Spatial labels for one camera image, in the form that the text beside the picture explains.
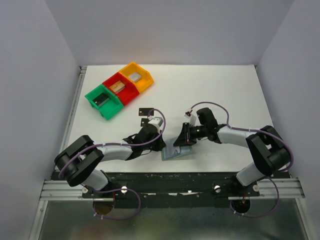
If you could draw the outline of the white VIP card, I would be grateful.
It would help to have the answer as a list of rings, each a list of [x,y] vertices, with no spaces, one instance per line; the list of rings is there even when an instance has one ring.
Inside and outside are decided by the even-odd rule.
[[[174,147],[174,146],[168,146],[165,150],[165,158],[166,159],[172,159],[177,158],[178,156],[182,156],[189,152],[188,147]]]

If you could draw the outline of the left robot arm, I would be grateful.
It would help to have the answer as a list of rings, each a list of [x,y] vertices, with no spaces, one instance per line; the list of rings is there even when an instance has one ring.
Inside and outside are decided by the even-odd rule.
[[[54,163],[59,169],[59,178],[69,186],[90,187],[101,198],[107,197],[111,185],[106,174],[97,170],[101,162],[128,161],[143,155],[145,151],[161,151],[166,146],[159,123],[147,123],[141,130],[119,143],[96,143],[88,135],[79,137],[62,151]]]

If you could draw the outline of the dark credit card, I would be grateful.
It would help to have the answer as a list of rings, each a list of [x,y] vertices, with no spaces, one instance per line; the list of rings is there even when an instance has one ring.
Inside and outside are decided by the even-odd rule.
[[[140,121],[140,126],[144,127],[150,120],[148,118],[142,118]]]
[[[141,107],[138,109],[138,115],[141,117],[148,117],[154,115],[153,107]]]

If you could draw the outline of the green card holder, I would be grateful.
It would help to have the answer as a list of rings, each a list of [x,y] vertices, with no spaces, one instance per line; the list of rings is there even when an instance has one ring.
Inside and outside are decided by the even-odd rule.
[[[177,137],[165,141],[166,146],[161,150],[162,161],[169,161],[192,153],[191,146],[174,146]]]

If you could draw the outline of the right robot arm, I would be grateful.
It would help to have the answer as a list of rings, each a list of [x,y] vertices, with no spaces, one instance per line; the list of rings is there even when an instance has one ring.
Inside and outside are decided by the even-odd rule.
[[[217,144],[232,144],[248,148],[253,160],[230,183],[230,191],[241,196],[248,190],[248,185],[270,177],[275,172],[290,166],[293,154],[274,127],[266,125],[261,129],[232,128],[227,124],[219,124],[208,108],[201,108],[196,112],[200,125],[196,126],[196,117],[192,110],[185,113],[188,122],[182,124],[180,135],[173,143],[174,147],[189,147],[197,143],[198,139],[207,138]]]

